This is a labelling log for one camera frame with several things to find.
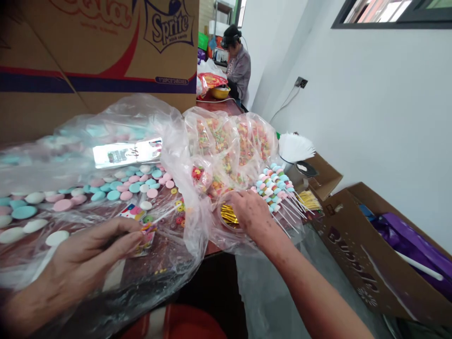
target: wire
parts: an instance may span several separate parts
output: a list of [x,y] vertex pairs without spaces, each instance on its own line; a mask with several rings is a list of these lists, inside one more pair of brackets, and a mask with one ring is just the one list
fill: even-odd
[[235,99],[234,99],[234,98],[228,98],[228,99],[221,100],[221,101],[204,101],[204,100],[197,100],[197,102],[205,102],[205,103],[208,103],[208,104],[217,104],[217,103],[225,102],[225,101],[228,101],[228,100],[235,100]]
[[295,95],[289,100],[288,103],[286,103],[287,99],[289,99],[289,97],[291,96],[292,92],[294,89],[291,90],[291,92],[289,93],[289,95],[287,96],[287,98],[284,100],[284,102],[281,105],[281,108],[273,115],[273,118],[270,120],[270,123],[273,122],[273,120],[276,118],[276,116],[278,115],[278,113],[283,109],[286,108],[291,102],[292,100],[298,95],[298,93],[300,92],[300,87],[298,87],[298,91],[297,93],[295,93]]

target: right hand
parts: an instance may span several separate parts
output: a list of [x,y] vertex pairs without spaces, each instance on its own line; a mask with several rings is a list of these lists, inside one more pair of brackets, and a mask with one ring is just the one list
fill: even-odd
[[231,199],[240,227],[258,246],[283,232],[274,222],[268,204],[259,194],[251,190],[234,191]]

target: finger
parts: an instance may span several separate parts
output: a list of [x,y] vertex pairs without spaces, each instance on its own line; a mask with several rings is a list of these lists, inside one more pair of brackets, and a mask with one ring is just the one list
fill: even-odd
[[87,267],[93,273],[108,271],[118,260],[123,259],[130,251],[134,250],[143,239],[143,234],[138,232],[129,233],[113,243],[108,249],[87,261]]
[[116,217],[99,226],[93,227],[87,232],[86,244],[89,248],[97,248],[104,245],[115,235],[132,233],[141,230],[143,226],[130,218]]

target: hand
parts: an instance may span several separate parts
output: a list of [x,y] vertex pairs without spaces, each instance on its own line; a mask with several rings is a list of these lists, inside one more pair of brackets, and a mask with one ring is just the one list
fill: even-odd
[[283,233],[274,222],[268,210],[268,204],[259,194],[251,190],[234,191],[232,204],[240,227],[259,247],[271,241],[274,236]]
[[101,286],[108,270],[142,241],[141,227],[133,219],[114,218],[62,242],[39,278],[7,303],[5,324],[11,332],[30,335]]

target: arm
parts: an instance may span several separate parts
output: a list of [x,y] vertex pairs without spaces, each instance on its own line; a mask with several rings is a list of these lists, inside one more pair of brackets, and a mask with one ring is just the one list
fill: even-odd
[[234,193],[235,214],[284,279],[312,338],[373,338],[367,327],[273,221],[252,191]]
[[3,308],[8,332],[14,338],[28,337],[99,287],[108,270],[141,242],[141,227],[135,220],[114,218],[62,242],[38,279]]

